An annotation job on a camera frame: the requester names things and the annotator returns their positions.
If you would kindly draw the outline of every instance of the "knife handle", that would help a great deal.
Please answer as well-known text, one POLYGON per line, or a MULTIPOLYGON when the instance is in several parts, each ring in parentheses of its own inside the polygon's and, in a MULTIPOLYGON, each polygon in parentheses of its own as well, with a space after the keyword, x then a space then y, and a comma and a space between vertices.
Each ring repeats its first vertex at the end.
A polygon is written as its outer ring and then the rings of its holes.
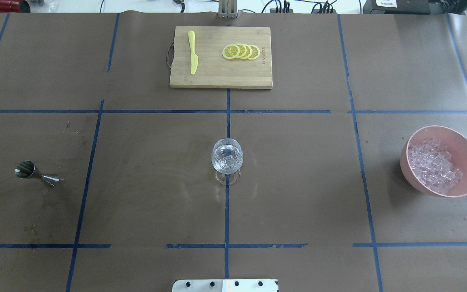
POLYGON ((191 45, 191 54, 195 54, 196 33, 194 31, 189 31, 189 44, 191 45))

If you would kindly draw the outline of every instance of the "pink bowl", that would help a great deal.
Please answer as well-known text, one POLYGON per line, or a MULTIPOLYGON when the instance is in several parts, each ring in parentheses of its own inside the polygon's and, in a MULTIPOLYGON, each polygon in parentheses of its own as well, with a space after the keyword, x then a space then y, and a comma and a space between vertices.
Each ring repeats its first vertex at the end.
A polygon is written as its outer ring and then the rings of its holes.
POLYGON ((445 198, 458 198, 467 195, 467 139, 450 128, 443 126, 428 126, 420 128, 406 141, 405 146, 401 152, 400 159, 401 171, 406 180, 417 190, 432 196, 445 197, 445 198), (425 187, 415 175, 408 161, 408 145, 419 144, 424 139, 441 139, 441 144, 448 146, 448 152, 452 154, 452 164, 458 168, 462 174, 462 180, 452 187, 446 195, 436 193, 425 187))

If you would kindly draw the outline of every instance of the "red cylinder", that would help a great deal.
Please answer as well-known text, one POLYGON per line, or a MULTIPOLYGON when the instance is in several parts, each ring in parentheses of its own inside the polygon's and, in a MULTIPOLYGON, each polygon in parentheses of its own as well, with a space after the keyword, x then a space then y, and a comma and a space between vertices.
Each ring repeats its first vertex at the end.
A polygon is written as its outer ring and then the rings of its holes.
POLYGON ((30 12, 25 0, 0 0, 0 12, 30 12))

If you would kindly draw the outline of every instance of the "metal jigger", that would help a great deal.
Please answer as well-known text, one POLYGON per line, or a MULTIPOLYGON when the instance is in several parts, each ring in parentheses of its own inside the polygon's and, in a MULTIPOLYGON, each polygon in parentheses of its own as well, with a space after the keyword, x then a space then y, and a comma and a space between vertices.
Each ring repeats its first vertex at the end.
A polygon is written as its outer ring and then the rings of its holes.
POLYGON ((21 162, 15 168, 15 175, 20 179, 37 178, 46 181, 52 187, 60 181, 59 177, 55 174, 42 174, 36 167, 35 164, 29 160, 21 162))

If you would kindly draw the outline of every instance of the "glass of water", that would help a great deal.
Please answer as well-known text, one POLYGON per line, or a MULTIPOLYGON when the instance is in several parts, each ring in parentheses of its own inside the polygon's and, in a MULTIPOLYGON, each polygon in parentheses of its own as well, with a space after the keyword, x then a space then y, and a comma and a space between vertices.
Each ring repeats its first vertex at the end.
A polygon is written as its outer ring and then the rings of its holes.
POLYGON ((241 145, 235 139, 224 138, 217 141, 212 150, 212 165, 215 178, 219 183, 226 185, 226 175, 230 174, 229 184, 234 184, 241 175, 243 161, 241 145))

